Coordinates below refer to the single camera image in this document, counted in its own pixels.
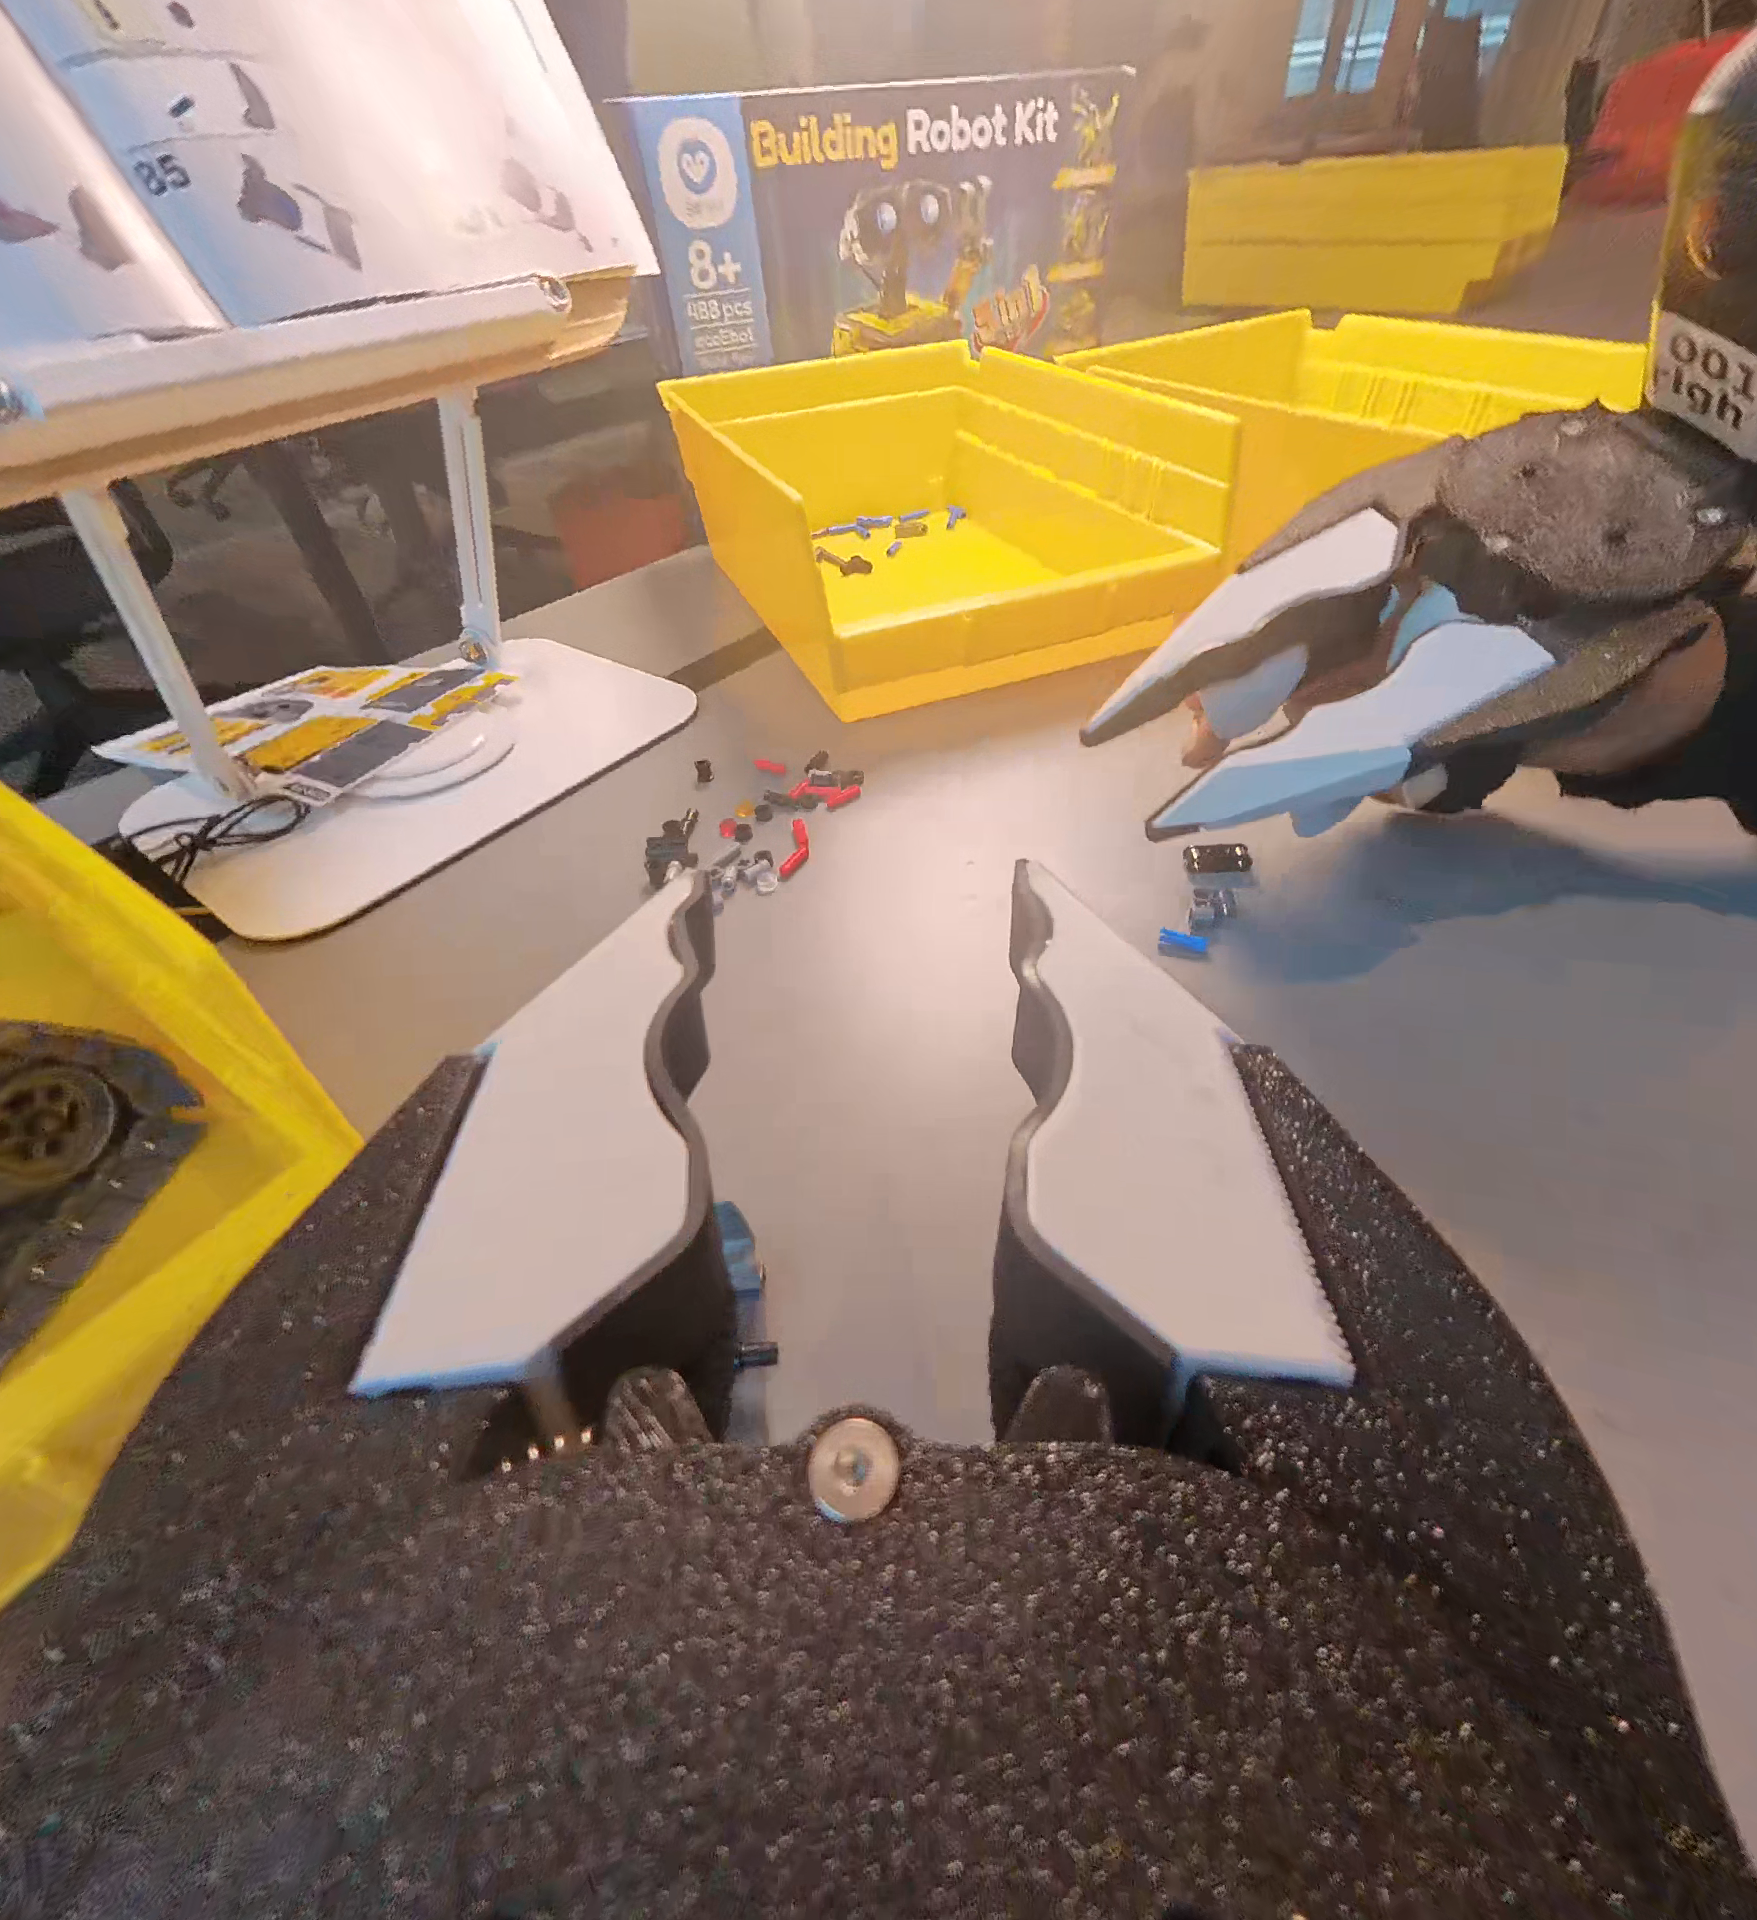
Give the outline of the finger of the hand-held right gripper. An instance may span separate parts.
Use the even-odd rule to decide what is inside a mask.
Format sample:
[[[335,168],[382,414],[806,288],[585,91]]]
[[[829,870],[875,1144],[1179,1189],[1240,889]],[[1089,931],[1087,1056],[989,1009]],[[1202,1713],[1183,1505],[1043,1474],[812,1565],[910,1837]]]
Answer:
[[[1357,802],[1402,780],[1434,732],[1554,668],[1524,630],[1446,619],[1367,689],[1228,751],[1146,822],[1154,842]]]
[[[1173,707],[1233,745],[1266,726],[1307,677],[1366,649],[1405,528],[1376,506],[1281,544],[1224,579],[1085,721],[1081,745],[1113,742]]]

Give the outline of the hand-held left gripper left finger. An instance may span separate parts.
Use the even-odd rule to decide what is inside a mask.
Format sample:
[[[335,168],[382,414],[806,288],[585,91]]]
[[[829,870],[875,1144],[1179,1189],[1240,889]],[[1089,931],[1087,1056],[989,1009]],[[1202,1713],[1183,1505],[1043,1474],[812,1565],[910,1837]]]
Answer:
[[[355,1398],[555,1380],[711,1210],[709,879],[682,874],[520,1006],[478,1076],[355,1372]]]

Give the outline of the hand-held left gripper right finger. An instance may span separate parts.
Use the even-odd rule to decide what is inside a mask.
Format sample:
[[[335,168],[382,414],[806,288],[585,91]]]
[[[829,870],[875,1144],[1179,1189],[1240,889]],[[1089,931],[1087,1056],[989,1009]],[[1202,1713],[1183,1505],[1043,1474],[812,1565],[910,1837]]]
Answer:
[[[1033,1276],[1167,1387],[1349,1387],[1355,1366],[1240,1065],[1247,1045],[1046,866],[1011,883],[1006,1278]]]

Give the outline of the grey toy brick assembly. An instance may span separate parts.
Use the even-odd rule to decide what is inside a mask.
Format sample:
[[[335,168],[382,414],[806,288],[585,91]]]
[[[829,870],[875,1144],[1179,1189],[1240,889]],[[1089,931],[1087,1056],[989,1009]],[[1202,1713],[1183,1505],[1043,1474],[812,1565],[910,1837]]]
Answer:
[[[765,1372],[780,1361],[779,1346],[763,1336],[766,1269],[744,1212],[714,1203],[712,1220],[739,1318],[736,1369]]]

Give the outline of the yellow plastic bin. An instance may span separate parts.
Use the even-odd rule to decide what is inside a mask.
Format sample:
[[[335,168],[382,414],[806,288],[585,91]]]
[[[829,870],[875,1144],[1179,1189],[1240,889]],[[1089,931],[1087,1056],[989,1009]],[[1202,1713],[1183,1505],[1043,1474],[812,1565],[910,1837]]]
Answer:
[[[1461,323],[1306,309],[1064,356],[1069,370],[1240,426],[1227,563],[1313,498],[1380,464],[1532,414],[1639,400],[1647,349]]]
[[[835,719],[861,723],[1157,646],[1227,568],[1240,426],[958,343],[659,385],[727,580]],[[815,561],[812,533],[873,573]]]
[[[359,1134],[187,921],[0,782],[0,1020],[163,1053],[207,1129],[0,1376],[0,1612],[73,1543],[205,1322],[359,1149]]]
[[[1180,303],[1455,317],[1536,265],[1563,146],[1200,168],[1186,181]]]

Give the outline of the grey desk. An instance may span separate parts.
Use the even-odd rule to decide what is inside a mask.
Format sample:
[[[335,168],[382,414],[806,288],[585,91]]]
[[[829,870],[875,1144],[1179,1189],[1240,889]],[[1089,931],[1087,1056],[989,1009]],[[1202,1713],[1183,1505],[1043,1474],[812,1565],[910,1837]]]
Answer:
[[[1080,746],[1122,676],[859,732],[752,664],[241,965],[386,1128],[30,1606],[0,1916],[1757,1916],[1755,842],[1367,802],[1163,963],[1176,740]],[[863,798],[712,906],[689,1251],[555,1380],[355,1398],[480,1048],[693,761],[818,749]],[[1167,1387],[1006,1278],[1024,857],[1247,1045],[1349,1387]]]

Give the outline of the white desk stand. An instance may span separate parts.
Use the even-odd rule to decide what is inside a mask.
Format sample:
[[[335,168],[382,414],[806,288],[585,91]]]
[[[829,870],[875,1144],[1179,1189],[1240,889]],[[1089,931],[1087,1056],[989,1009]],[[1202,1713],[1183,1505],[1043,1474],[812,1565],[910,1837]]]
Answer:
[[[157,855],[258,780],[220,746],[108,487],[432,401],[448,469],[462,654],[507,673],[497,702],[267,843],[207,851],[179,887],[253,943],[330,931],[680,732],[674,680],[545,637],[504,637],[482,426],[484,385],[585,359],[621,330],[634,268],[531,277],[150,341],[0,356],[0,508],[54,496],[126,619],[189,773],[124,790],[116,832]]]

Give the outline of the person's right hand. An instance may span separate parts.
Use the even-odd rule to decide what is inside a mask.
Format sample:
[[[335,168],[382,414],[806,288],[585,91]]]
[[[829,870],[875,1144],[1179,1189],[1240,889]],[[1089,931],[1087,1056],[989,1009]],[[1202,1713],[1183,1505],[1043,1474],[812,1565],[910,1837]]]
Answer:
[[[1707,724],[1727,680],[1727,636],[1718,612],[1665,651],[1629,683],[1527,739],[1519,767],[1571,779],[1629,775],[1676,752]]]

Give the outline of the red rounded seat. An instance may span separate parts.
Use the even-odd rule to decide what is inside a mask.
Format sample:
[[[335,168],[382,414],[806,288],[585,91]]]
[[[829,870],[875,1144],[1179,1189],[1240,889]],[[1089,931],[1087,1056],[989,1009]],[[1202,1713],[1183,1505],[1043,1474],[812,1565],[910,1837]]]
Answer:
[[[1748,33],[1735,25],[1679,41],[1633,60],[1609,84],[1565,197],[1581,207],[1651,207],[1665,202],[1683,124],[1711,71]]]

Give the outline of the pile of small brick parts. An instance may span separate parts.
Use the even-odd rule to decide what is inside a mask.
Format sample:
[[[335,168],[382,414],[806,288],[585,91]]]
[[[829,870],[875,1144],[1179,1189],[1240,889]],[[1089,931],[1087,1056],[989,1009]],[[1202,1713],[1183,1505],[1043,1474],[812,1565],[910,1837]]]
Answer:
[[[714,907],[775,897],[811,863],[818,821],[851,808],[866,792],[863,771],[831,749],[802,761],[754,754],[741,771],[751,784],[728,798],[718,790],[720,767],[693,761],[695,801],[643,842],[650,892],[697,876]]]

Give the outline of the yellow grey instruction booklet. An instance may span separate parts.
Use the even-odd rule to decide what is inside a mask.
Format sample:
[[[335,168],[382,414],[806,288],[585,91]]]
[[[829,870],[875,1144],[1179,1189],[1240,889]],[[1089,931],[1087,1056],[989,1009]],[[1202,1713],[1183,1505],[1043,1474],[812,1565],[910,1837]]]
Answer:
[[[517,682],[517,673],[468,662],[319,665],[218,702],[207,707],[207,728],[235,768],[233,797],[277,790],[320,806],[495,706]]]

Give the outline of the yellow tracked toy vehicle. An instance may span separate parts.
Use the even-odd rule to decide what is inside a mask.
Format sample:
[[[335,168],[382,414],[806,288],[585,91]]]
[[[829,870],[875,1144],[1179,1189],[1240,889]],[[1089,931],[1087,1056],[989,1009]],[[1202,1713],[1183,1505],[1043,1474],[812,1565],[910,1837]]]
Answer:
[[[0,1376],[207,1129],[200,1091],[126,1036],[0,1020]]]

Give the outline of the blue-grey toy box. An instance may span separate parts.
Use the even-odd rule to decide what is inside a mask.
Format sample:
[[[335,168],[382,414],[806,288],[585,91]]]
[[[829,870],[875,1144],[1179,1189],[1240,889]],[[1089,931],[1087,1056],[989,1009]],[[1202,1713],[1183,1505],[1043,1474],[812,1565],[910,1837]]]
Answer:
[[[608,106],[677,375],[1104,332],[1127,65]]]

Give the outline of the red container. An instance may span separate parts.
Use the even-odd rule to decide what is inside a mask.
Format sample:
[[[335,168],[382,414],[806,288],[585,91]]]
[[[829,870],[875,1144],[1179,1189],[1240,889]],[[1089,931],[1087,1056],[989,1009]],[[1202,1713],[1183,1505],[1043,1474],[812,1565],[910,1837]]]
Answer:
[[[683,496],[676,489],[631,493],[626,485],[573,482],[551,493],[548,510],[573,592],[618,580],[689,543]]]

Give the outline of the open instruction manual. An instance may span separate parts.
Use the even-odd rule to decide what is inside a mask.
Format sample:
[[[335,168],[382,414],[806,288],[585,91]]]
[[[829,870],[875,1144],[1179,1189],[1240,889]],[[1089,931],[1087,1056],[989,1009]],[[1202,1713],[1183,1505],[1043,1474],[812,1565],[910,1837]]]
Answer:
[[[539,5],[0,3],[0,378],[656,271]]]

